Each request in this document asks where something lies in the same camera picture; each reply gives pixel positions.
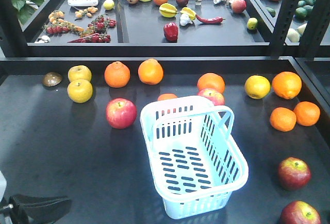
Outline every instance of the red chili pepper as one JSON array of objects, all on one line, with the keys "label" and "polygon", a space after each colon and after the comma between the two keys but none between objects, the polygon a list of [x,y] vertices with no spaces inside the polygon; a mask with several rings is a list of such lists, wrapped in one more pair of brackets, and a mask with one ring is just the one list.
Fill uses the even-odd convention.
[{"label": "red chili pepper", "polygon": [[177,41],[179,27],[174,22],[167,23],[163,30],[164,36],[168,41]]},{"label": "red chili pepper", "polygon": [[211,18],[211,19],[205,19],[205,18],[201,18],[199,15],[196,15],[197,20],[199,20],[200,22],[203,22],[205,24],[216,24],[216,23],[222,23],[222,21],[224,20],[222,17],[215,17],[215,18]]}]

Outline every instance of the lemon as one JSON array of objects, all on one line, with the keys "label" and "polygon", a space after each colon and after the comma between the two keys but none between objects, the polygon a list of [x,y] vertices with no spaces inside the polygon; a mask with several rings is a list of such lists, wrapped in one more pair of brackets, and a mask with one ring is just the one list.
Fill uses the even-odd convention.
[{"label": "lemon", "polygon": [[246,94],[253,99],[262,99],[270,92],[270,82],[264,76],[250,76],[244,85]]},{"label": "lemon", "polygon": [[103,3],[103,7],[105,10],[111,10],[114,8],[114,1],[113,0],[105,0]]},{"label": "lemon", "polygon": [[87,102],[93,95],[92,84],[85,79],[70,82],[67,88],[68,96],[76,103]]}]

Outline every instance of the light blue basket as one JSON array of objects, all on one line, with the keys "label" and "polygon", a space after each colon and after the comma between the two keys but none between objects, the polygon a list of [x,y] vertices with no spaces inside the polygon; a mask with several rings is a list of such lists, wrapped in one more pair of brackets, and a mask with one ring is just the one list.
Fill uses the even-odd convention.
[{"label": "light blue basket", "polygon": [[245,185],[249,168],[230,134],[229,107],[201,96],[162,100],[146,105],[140,122],[155,188],[171,218],[221,209]]}]

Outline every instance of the orange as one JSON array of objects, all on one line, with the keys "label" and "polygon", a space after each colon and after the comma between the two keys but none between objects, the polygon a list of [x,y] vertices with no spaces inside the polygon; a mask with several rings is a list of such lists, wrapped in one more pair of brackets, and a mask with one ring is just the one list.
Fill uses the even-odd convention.
[{"label": "orange", "polygon": [[296,73],[283,71],[273,78],[272,86],[277,96],[293,99],[299,94],[302,82]]},{"label": "orange", "polygon": [[297,116],[297,123],[302,126],[312,126],[320,118],[320,108],[312,102],[299,102],[293,112]]},{"label": "orange", "polygon": [[140,64],[138,75],[143,83],[156,85],[162,81],[164,70],[156,59],[149,58]]},{"label": "orange", "polygon": [[168,94],[161,94],[157,100],[160,101],[160,100],[176,99],[176,98],[177,96],[175,94],[168,93]]},{"label": "orange", "polygon": [[130,79],[129,68],[120,61],[109,64],[104,71],[104,79],[112,88],[122,88]]},{"label": "orange", "polygon": [[290,109],[278,107],[272,111],[269,122],[276,130],[286,132],[294,128],[296,116]]},{"label": "orange", "polygon": [[215,73],[206,73],[198,79],[197,87],[198,90],[215,89],[223,94],[225,92],[225,81],[222,76]]}]

